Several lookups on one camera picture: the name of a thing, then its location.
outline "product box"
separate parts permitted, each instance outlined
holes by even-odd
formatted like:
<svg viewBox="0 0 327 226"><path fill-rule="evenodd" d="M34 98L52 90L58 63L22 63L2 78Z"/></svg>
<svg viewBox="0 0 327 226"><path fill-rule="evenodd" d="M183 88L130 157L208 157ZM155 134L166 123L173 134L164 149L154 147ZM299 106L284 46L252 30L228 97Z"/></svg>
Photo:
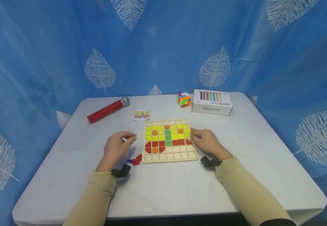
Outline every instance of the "product box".
<svg viewBox="0 0 327 226"><path fill-rule="evenodd" d="M232 102L230 93L195 89L193 93L192 111L216 114L230 115Z"/></svg>

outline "white tablecloth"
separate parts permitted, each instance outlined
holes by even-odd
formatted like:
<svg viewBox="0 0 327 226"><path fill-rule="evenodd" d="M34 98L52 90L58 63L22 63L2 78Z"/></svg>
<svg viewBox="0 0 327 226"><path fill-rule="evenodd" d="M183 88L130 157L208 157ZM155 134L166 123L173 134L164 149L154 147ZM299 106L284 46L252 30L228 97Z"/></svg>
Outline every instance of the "white tablecloth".
<svg viewBox="0 0 327 226"><path fill-rule="evenodd" d="M187 118L192 127L211 129L219 141L280 201L297 224L320 213L327 198L246 95L230 93L230 116L181 109L177 95L130 97L130 105L89 124L87 116L119 97L87 98L74 112L30 184L15 205L17 224L62 223L98 164L107 138L121 130L137 133L137 141L120 162L142 152L143 122L135 109L151 109L151 120ZM199 158L204 153L198 148ZM200 161L133 166L118 180L108 218L142 218L232 213L238 209L214 171Z"/></svg>

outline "blue curtain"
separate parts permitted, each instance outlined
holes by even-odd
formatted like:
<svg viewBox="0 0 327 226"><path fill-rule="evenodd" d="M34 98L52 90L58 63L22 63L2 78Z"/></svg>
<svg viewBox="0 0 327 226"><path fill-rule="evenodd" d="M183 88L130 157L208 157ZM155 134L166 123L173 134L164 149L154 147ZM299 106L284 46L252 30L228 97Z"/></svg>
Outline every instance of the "blue curtain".
<svg viewBox="0 0 327 226"><path fill-rule="evenodd" d="M0 225L81 100L195 88L246 93L327 196L327 1L0 0Z"/></svg>

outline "beige sleeve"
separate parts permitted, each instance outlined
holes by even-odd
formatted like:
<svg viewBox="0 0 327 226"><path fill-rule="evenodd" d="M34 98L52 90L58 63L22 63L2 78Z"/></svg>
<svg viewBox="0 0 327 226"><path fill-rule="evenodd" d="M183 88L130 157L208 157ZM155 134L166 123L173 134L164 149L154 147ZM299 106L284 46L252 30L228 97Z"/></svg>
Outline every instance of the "beige sleeve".
<svg viewBox="0 0 327 226"><path fill-rule="evenodd" d="M111 172L92 170L88 185L69 213L63 226L102 226L117 179Z"/></svg>
<svg viewBox="0 0 327 226"><path fill-rule="evenodd" d="M290 219L270 191L242 166L237 158L216 167L219 179L251 226L271 219Z"/></svg>

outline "colorful cube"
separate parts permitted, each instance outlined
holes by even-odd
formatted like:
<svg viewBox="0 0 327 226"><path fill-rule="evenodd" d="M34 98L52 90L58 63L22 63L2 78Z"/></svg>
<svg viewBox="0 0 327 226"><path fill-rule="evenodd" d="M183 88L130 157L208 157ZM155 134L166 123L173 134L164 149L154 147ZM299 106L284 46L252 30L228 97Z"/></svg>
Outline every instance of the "colorful cube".
<svg viewBox="0 0 327 226"><path fill-rule="evenodd" d="M188 107L191 105L191 97L188 93L179 93L177 96L177 103L180 107Z"/></svg>

